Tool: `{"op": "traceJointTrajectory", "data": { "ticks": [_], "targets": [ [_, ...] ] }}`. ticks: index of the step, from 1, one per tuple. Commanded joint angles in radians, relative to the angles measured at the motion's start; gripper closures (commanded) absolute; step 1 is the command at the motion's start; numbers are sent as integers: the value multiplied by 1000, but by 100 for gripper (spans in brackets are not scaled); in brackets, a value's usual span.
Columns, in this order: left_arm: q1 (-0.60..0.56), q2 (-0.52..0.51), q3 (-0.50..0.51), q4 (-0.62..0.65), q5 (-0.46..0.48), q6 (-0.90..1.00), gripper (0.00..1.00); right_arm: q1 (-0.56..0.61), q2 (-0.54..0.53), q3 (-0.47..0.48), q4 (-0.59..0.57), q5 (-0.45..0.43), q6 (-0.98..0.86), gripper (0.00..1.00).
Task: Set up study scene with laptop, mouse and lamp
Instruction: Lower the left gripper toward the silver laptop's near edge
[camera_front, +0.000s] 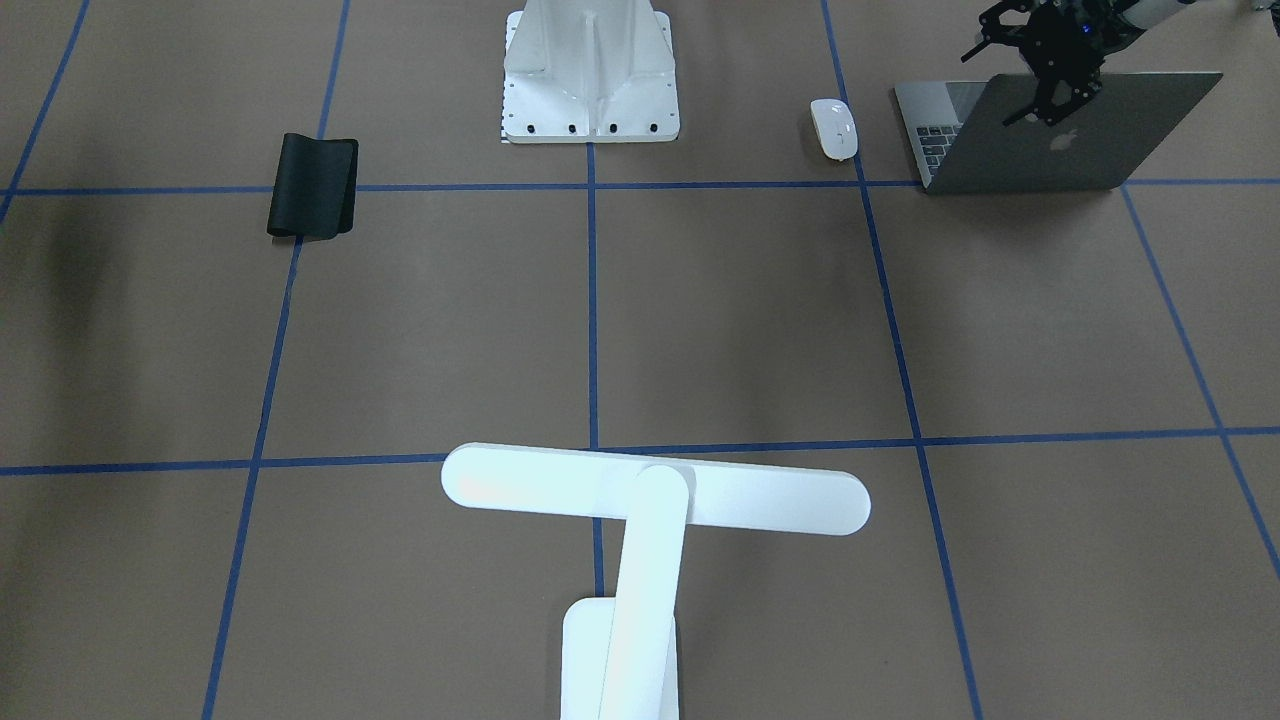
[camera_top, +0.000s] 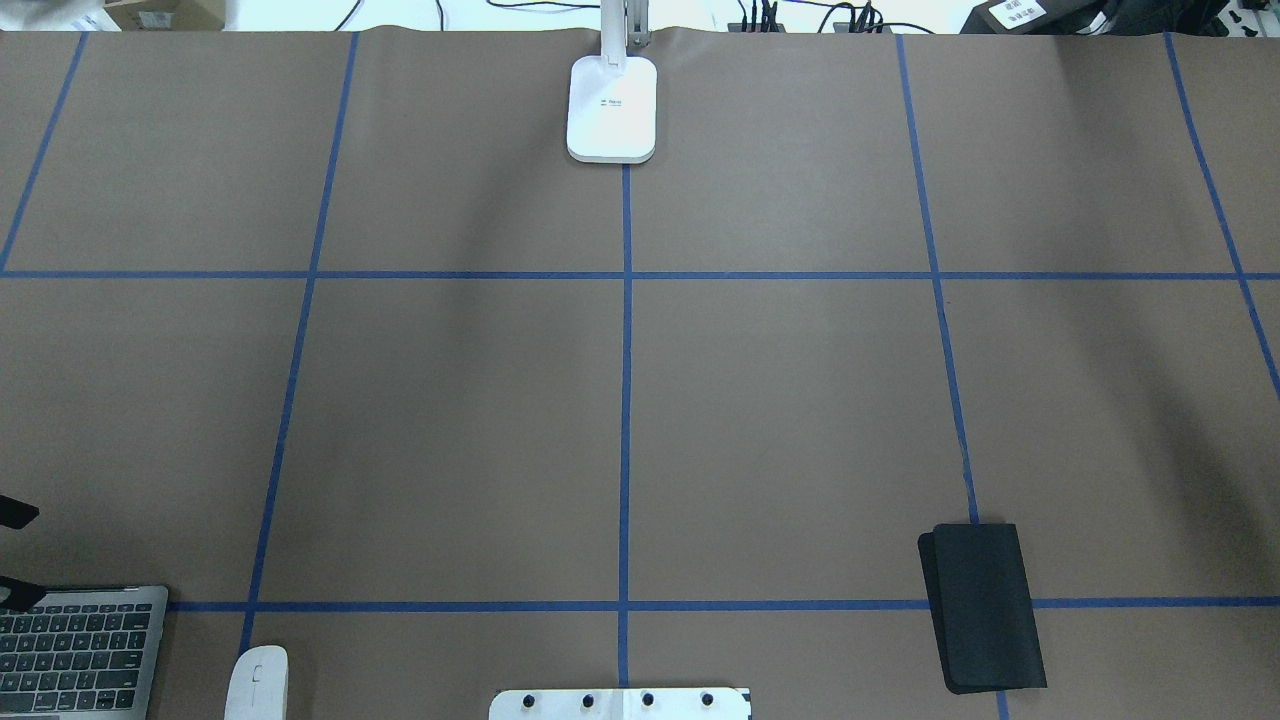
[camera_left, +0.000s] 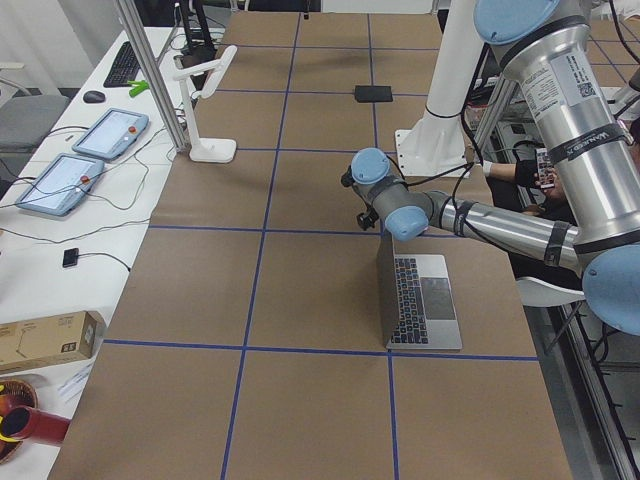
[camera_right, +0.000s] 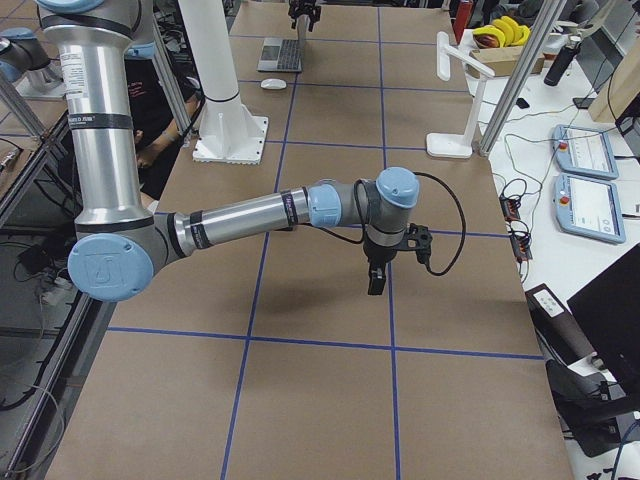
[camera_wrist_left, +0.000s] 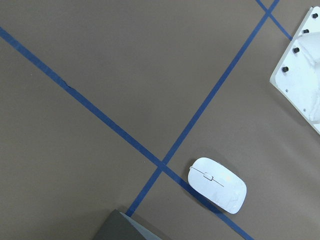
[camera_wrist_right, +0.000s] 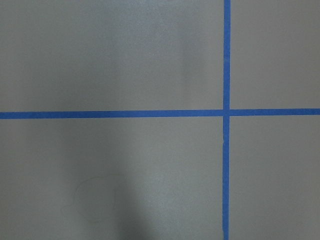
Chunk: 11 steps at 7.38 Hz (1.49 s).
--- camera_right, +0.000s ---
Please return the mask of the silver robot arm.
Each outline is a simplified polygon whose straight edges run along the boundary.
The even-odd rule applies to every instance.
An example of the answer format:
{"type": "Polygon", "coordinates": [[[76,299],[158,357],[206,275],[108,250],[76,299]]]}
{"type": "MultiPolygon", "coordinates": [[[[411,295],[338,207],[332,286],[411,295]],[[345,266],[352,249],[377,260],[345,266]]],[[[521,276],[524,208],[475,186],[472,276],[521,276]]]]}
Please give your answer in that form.
{"type": "Polygon", "coordinates": [[[165,266],[198,250],[301,224],[360,225],[372,295],[382,293],[386,266],[398,252],[425,257],[429,234],[409,220],[419,181],[401,167],[374,180],[323,180],[188,215],[150,212],[140,199],[124,58],[130,49],[152,50],[151,4],[43,1],[39,17],[59,49],[81,185],[83,209],[68,259],[80,291],[123,301],[165,266]]]}
{"type": "MultiPolygon", "coordinates": [[[[156,40],[152,1],[39,1],[44,9],[40,25],[80,25],[126,36],[126,60],[154,57],[156,40]]],[[[1,32],[1,74],[28,99],[61,99],[80,88],[65,85],[65,67],[55,65],[34,32],[27,27],[1,32]]]]}

